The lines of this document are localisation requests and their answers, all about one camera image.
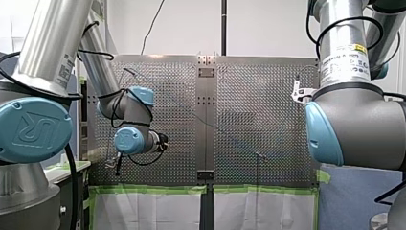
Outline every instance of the black cable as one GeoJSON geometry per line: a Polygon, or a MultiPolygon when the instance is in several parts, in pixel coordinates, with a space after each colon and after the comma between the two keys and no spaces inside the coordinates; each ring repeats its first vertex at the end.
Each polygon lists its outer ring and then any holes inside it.
{"type": "Polygon", "coordinates": [[[140,163],[140,162],[137,162],[137,161],[133,160],[130,155],[128,155],[128,158],[129,158],[129,160],[130,160],[132,163],[134,163],[134,164],[136,164],[136,165],[138,165],[138,166],[148,166],[148,165],[152,165],[153,163],[157,162],[157,161],[161,158],[161,156],[163,155],[163,153],[164,153],[164,152],[161,150],[161,151],[159,152],[159,155],[158,155],[155,159],[153,159],[152,161],[150,161],[150,162],[148,162],[148,163],[140,163]]]}
{"type": "Polygon", "coordinates": [[[112,54],[109,54],[109,53],[106,53],[106,52],[87,51],[87,50],[82,50],[82,49],[78,49],[78,52],[85,53],[85,54],[92,54],[92,55],[108,56],[108,57],[109,57],[108,60],[113,60],[113,59],[114,59],[114,56],[113,56],[112,54]]]}
{"type": "Polygon", "coordinates": [[[75,158],[72,153],[71,147],[68,144],[65,147],[66,156],[68,157],[69,169],[71,171],[72,183],[72,216],[70,230],[77,229],[78,212],[79,212],[79,188],[78,188],[78,175],[76,170],[75,158]]]}
{"type": "MultiPolygon", "coordinates": [[[[99,25],[100,25],[99,21],[94,21],[94,22],[90,23],[89,25],[87,25],[84,28],[82,36],[86,35],[87,31],[89,31],[92,27],[99,26],[99,25]]],[[[82,53],[85,53],[85,54],[92,54],[92,55],[108,56],[109,57],[108,60],[113,60],[114,59],[113,55],[111,55],[109,53],[106,53],[106,52],[88,51],[88,50],[82,50],[82,49],[78,49],[78,52],[82,52],[82,53]]],[[[77,58],[78,58],[78,60],[83,61],[78,53],[77,53],[77,58]]]]}
{"type": "Polygon", "coordinates": [[[144,54],[144,49],[146,48],[147,38],[149,37],[149,34],[151,34],[153,25],[155,24],[155,20],[156,20],[156,18],[158,17],[159,12],[161,11],[162,6],[164,5],[164,2],[165,2],[165,0],[162,0],[161,5],[159,5],[158,11],[155,13],[155,16],[154,16],[153,19],[152,19],[152,23],[151,23],[151,25],[150,25],[150,27],[149,27],[149,31],[148,31],[148,33],[146,34],[146,36],[144,37],[143,49],[141,50],[141,55],[144,54]]]}
{"type": "Polygon", "coordinates": [[[149,109],[148,105],[146,103],[143,102],[143,100],[141,100],[137,95],[135,95],[134,92],[132,92],[131,90],[127,89],[127,92],[129,92],[134,98],[136,98],[142,105],[143,107],[146,109],[146,111],[149,114],[149,117],[151,118],[151,122],[153,121],[153,114],[152,111],[149,109]]]}
{"type": "Polygon", "coordinates": [[[389,61],[391,61],[396,56],[397,52],[400,49],[401,40],[402,40],[402,38],[401,38],[400,32],[397,32],[397,46],[396,46],[396,49],[395,49],[394,53],[391,55],[391,57],[389,57],[385,62],[382,63],[382,66],[388,64],[389,61]]]}
{"type": "Polygon", "coordinates": [[[314,7],[314,4],[315,4],[314,1],[311,1],[310,4],[308,4],[307,16],[306,16],[306,19],[305,19],[305,31],[307,32],[308,38],[309,38],[314,44],[317,44],[316,39],[314,39],[314,37],[311,35],[311,32],[310,32],[310,13],[311,13],[311,10],[312,10],[313,7],[314,7]]]}
{"type": "Polygon", "coordinates": [[[110,124],[114,128],[118,128],[118,127],[122,126],[123,123],[124,123],[124,121],[122,121],[118,126],[114,125],[114,118],[119,118],[119,116],[116,113],[117,108],[119,107],[120,102],[122,101],[122,98],[123,98],[123,96],[125,94],[125,91],[126,91],[126,89],[121,89],[121,90],[122,90],[122,93],[120,94],[120,97],[116,98],[114,103],[111,105],[112,106],[112,114],[110,116],[110,124]]]}
{"type": "Polygon", "coordinates": [[[378,30],[379,30],[379,38],[375,41],[375,43],[373,45],[371,45],[370,47],[368,47],[367,49],[371,49],[373,47],[375,47],[377,44],[379,44],[379,42],[382,40],[383,38],[383,27],[382,25],[375,19],[367,17],[367,16],[354,16],[354,17],[348,17],[348,18],[344,18],[341,20],[337,20],[333,23],[331,23],[329,26],[327,26],[319,35],[319,38],[317,38],[316,41],[316,53],[317,53],[317,58],[320,59],[320,46],[321,46],[321,41],[323,39],[323,37],[334,27],[336,27],[338,24],[345,22],[345,21],[354,21],[354,20],[363,20],[363,21],[369,21],[371,23],[373,23],[373,25],[375,25],[378,30]]]}
{"type": "Polygon", "coordinates": [[[94,26],[99,26],[99,25],[100,25],[100,24],[99,24],[99,21],[94,21],[94,22],[90,23],[89,25],[87,25],[87,26],[84,28],[83,34],[82,34],[81,36],[86,35],[87,31],[90,30],[92,27],[94,27],[94,26]]]}
{"type": "MultiPolygon", "coordinates": [[[[9,58],[19,56],[20,53],[21,52],[14,52],[14,53],[11,53],[11,54],[4,55],[4,56],[0,57],[0,63],[2,63],[3,61],[5,61],[5,60],[7,60],[9,58]]],[[[21,82],[19,80],[16,80],[12,76],[10,76],[8,73],[6,73],[6,71],[4,71],[3,68],[1,68],[1,67],[0,67],[0,74],[5,79],[13,82],[14,84],[20,86],[21,88],[24,88],[24,89],[26,89],[26,90],[28,90],[30,92],[34,92],[35,94],[42,94],[42,95],[46,95],[48,97],[52,97],[52,98],[56,98],[56,99],[62,99],[62,100],[69,100],[69,101],[80,100],[80,99],[83,98],[83,96],[81,94],[70,94],[72,96],[65,97],[65,96],[60,96],[58,94],[51,93],[51,92],[48,92],[48,91],[45,91],[45,90],[42,90],[42,89],[31,87],[31,86],[29,86],[29,85],[27,85],[27,84],[25,84],[25,83],[23,83],[23,82],[21,82]]]]}
{"type": "Polygon", "coordinates": [[[383,195],[380,195],[377,197],[374,201],[375,203],[380,203],[380,204],[385,204],[385,205],[392,205],[391,202],[384,201],[385,198],[392,196],[393,194],[399,192],[401,189],[403,189],[406,186],[406,180],[403,180],[400,184],[396,185],[394,188],[392,188],[390,191],[386,192],[383,195]]]}
{"type": "Polygon", "coordinates": [[[406,102],[406,95],[404,95],[404,94],[384,92],[383,96],[400,98],[400,99],[403,99],[403,101],[406,102]]]}

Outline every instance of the metal pole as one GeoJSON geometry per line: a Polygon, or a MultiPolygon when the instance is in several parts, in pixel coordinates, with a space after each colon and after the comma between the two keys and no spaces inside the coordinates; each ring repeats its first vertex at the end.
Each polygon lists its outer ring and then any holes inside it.
{"type": "Polygon", "coordinates": [[[221,55],[227,55],[227,0],[221,0],[221,55]]]}

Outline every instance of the green tape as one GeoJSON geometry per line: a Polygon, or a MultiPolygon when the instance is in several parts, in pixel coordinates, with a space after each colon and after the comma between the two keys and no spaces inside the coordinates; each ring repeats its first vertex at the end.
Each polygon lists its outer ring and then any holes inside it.
{"type": "Polygon", "coordinates": [[[314,194],[314,213],[313,213],[313,228],[314,230],[319,229],[319,197],[320,189],[314,194]]]}
{"type": "Polygon", "coordinates": [[[331,180],[331,175],[328,172],[322,171],[322,170],[317,170],[317,181],[323,182],[325,184],[329,184],[330,180],[331,180]]]}
{"type": "Polygon", "coordinates": [[[232,193],[248,193],[248,192],[261,192],[272,194],[290,194],[290,195],[315,195],[318,193],[316,188],[311,189],[296,189],[285,188],[279,186],[256,186],[256,185],[214,185],[214,192],[216,194],[232,194],[232,193]]]}
{"type": "Polygon", "coordinates": [[[92,190],[89,189],[90,196],[89,196],[89,229],[93,230],[93,220],[95,218],[95,202],[96,202],[96,194],[92,193],[92,190]]]}
{"type": "Polygon", "coordinates": [[[206,186],[148,186],[148,185],[105,185],[89,188],[93,194],[151,194],[151,195],[200,195],[206,193],[206,186]]]}

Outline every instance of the ur logo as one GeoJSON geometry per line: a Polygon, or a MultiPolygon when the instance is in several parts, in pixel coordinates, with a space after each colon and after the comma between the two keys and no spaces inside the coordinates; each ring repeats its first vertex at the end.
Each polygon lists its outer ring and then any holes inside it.
{"type": "Polygon", "coordinates": [[[17,146],[51,149],[58,127],[58,118],[27,112],[21,116],[12,143],[17,146]]]}

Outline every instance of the wire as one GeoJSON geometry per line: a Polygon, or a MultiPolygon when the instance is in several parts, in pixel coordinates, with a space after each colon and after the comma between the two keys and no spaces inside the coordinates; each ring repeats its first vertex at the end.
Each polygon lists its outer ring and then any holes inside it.
{"type": "Polygon", "coordinates": [[[69,169],[71,171],[72,183],[72,216],[71,216],[71,230],[77,229],[78,212],[79,212],[79,188],[78,188],[78,175],[75,164],[75,157],[72,153],[71,146],[68,144],[65,147],[66,156],[68,157],[69,169]]]}
{"type": "Polygon", "coordinates": [[[150,25],[150,27],[149,27],[149,31],[148,31],[148,33],[146,34],[146,36],[144,37],[143,49],[141,50],[141,55],[144,54],[144,49],[146,48],[147,38],[149,37],[149,34],[151,34],[153,25],[155,24],[155,20],[156,20],[156,18],[158,17],[159,12],[161,11],[162,6],[164,5],[164,2],[165,2],[165,0],[162,0],[161,5],[159,5],[158,11],[155,13],[155,16],[154,16],[153,19],[152,19],[152,23],[151,23],[151,25],[150,25]]]}
{"type": "Polygon", "coordinates": [[[386,192],[383,195],[380,195],[377,197],[374,202],[375,203],[380,203],[380,204],[385,204],[385,205],[392,205],[391,202],[384,201],[385,198],[392,196],[393,194],[399,192],[401,189],[403,189],[406,186],[406,180],[403,180],[400,184],[396,185],[393,187],[390,191],[386,192]]]}
{"type": "Polygon", "coordinates": [[[310,32],[310,14],[311,14],[311,10],[314,7],[314,1],[311,1],[310,4],[308,4],[308,9],[307,9],[307,16],[305,19],[305,31],[307,32],[307,36],[308,38],[314,43],[317,44],[316,39],[314,39],[314,37],[311,35],[310,32]]]}
{"type": "MultiPolygon", "coordinates": [[[[0,63],[2,63],[3,61],[5,61],[5,60],[7,60],[9,58],[19,56],[20,54],[21,54],[21,52],[14,52],[14,53],[11,53],[11,54],[4,55],[4,56],[0,57],[0,63]]],[[[20,86],[21,88],[24,88],[24,89],[32,92],[32,93],[35,93],[35,94],[46,95],[46,96],[51,97],[51,98],[69,100],[69,101],[80,100],[80,99],[83,98],[83,96],[81,94],[70,94],[71,96],[66,97],[66,96],[60,96],[58,94],[51,93],[51,92],[48,92],[48,91],[45,91],[45,90],[42,90],[42,89],[31,87],[31,86],[29,86],[29,85],[27,85],[27,84],[25,84],[25,83],[23,83],[23,82],[21,82],[19,80],[16,80],[12,76],[10,76],[8,73],[6,73],[6,71],[4,71],[3,68],[1,68],[1,67],[0,67],[0,74],[3,75],[3,77],[6,78],[7,80],[13,82],[14,84],[16,84],[16,85],[20,86]]]]}
{"type": "Polygon", "coordinates": [[[125,94],[125,89],[121,89],[121,90],[122,90],[122,93],[120,94],[120,97],[116,98],[114,103],[111,105],[112,106],[112,114],[110,116],[110,124],[114,128],[118,128],[118,127],[120,127],[120,126],[122,126],[124,124],[124,121],[122,121],[118,126],[114,125],[114,118],[115,117],[119,118],[119,116],[116,113],[117,108],[119,107],[120,102],[122,101],[122,98],[123,98],[123,96],[125,94]]]}
{"type": "MultiPolygon", "coordinates": [[[[86,35],[86,33],[87,33],[92,27],[94,27],[94,26],[99,26],[99,25],[100,25],[100,24],[99,24],[99,21],[94,21],[94,22],[90,23],[89,25],[87,25],[87,26],[84,28],[83,35],[82,35],[82,36],[86,35]]],[[[92,55],[108,56],[108,57],[109,57],[108,60],[113,60],[113,59],[114,59],[114,56],[113,56],[113,55],[111,55],[111,54],[109,54],[109,53],[106,53],[106,52],[88,51],[88,50],[82,50],[82,49],[78,49],[78,52],[85,53],[85,54],[92,54],[92,55]]],[[[78,58],[78,60],[83,61],[83,60],[81,59],[81,57],[79,56],[78,53],[77,53],[77,58],[78,58]]]]}
{"type": "Polygon", "coordinates": [[[163,152],[163,151],[160,151],[159,155],[158,155],[155,159],[153,159],[152,161],[150,161],[150,162],[148,162],[148,163],[140,163],[140,162],[137,162],[137,161],[135,161],[134,159],[132,159],[130,155],[128,155],[128,159],[129,159],[132,163],[134,163],[134,164],[136,164],[136,165],[138,165],[138,166],[148,166],[148,165],[152,165],[153,163],[157,162],[157,161],[161,158],[161,156],[162,156],[163,154],[164,154],[164,152],[163,152]]]}
{"type": "MultiPolygon", "coordinates": [[[[375,11],[375,10],[374,10],[372,7],[370,7],[370,6],[367,6],[367,8],[368,8],[369,10],[371,10],[372,12],[375,11]]],[[[399,52],[399,49],[400,49],[401,40],[402,40],[401,34],[400,34],[400,31],[398,31],[398,32],[397,32],[397,46],[396,46],[396,49],[395,49],[394,53],[391,55],[391,57],[389,57],[388,60],[384,61],[384,62],[381,64],[381,66],[388,64],[388,63],[396,56],[396,54],[399,52]]]]}
{"type": "Polygon", "coordinates": [[[87,26],[84,28],[83,34],[82,34],[81,36],[86,35],[87,31],[90,30],[92,27],[94,27],[94,26],[99,26],[99,25],[100,25],[100,24],[99,24],[99,21],[94,21],[94,22],[90,23],[89,25],[87,25],[87,26]]]}
{"type": "Polygon", "coordinates": [[[122,91],[122,93],[121,93],[120,97],[118,99],[116,99],[115,102],[112,104],[112,108],[111,108],[112,109],[112,115],[110,117],[111,126],[114,127],[114,128],[118,128],[118,127],[121,127],[123,124],[132,124],[132,125],[137,125],[137,126],[149,127],[149,124],[136,123],[136,122],[126,122],[126,121],[121,121],[120,124],[117,125],[117,126],[114,125],[114,119],[119,118],[119,116],[116,113],[117,108],[119,107],[120,102],[122,101],[122,98],[124,97],[125,93],[130,93],[134,98],[136,98],[138,100],[138,102],[141,103],[143,105],[143,107],[145,108],[145,110],[148,112],[149,117],[150,117],[150,121],[151,122],[153,121],[152,111],[149,109],[148,105],[143,102],[143,100],[141,100],[137,95],[134,94],[134,92],[132,92],[129,89],[123,88],[123,89],[121,89],[121,91],[122,91]]]}
{"type": "Polygon", "coordinates": [[[143,105],[143,107],[146,109],[146,111],[148,112],[148,114],[149,114],[149,117],[151,118],[151,122],[153,121],[153,114],[152,114],[152,111],[149,109],[149,107],[148,107],[148,105],[146,104],[146,103],[144,103],[143,102],[143,100],[141,100],[134,92],[132,92],[131,90],[129,90],[129,89],[126,89],[126,91],[128,92],[128,93],[130,93],[134,98],[136,98],[142,105],[143,105]]]}
{"type": "Polygon", "coordinates": [[[319,68],[315,65],[306,65],[304,66],[296,75],[296,80],[299,81],[301,79],[301,74],[306,70],[306,69],[315,69],[318,70],[319,68]]]}
{"type": "MultiPolygon", "coordinates": [[[[87,51],[87,50],[82,50],[78,49],[78,52],[84,53],[84,54],[92,54],[92,55],[100,55],[100,56],[108,56],[108,60],[113,60],[114,56],[112,54],[106,53],[106,52],[99,52],[99,51],[87,51]]],[[[77,58],[80,61],[83,61],[80,56],[77,54],[77,58]]]]}
{"type": "Polygon", "coordinates": [[[383,38],[383,34],[384,34],[384,30],[382,25],[375,19],[367,17],[367,16],[354,16],[354,17],[348,17],[348,18],[344,18],[338,21],[335,21],[333,23],[331,23],[329,26],[327,26],[319,35],[319,38],[317,38],[316,41],[316,54],[317,54],[317,58],[320,59],[320,46],[321,46],[321,42],[323,37],[334,27],[336,27],[338,24],[345,22],[345,21],[354,21],[354,20],[363,20],[363,21],[369,21],[371,23],[373,23],[379,30],[379,38],[375,41],[375,43],[373,45],[371,45],[370,47],[368,47],[367,49],[372,49],[373,47],[375,47],[377,44],[379,44],[379,42],[382,40],[383,38]]]}

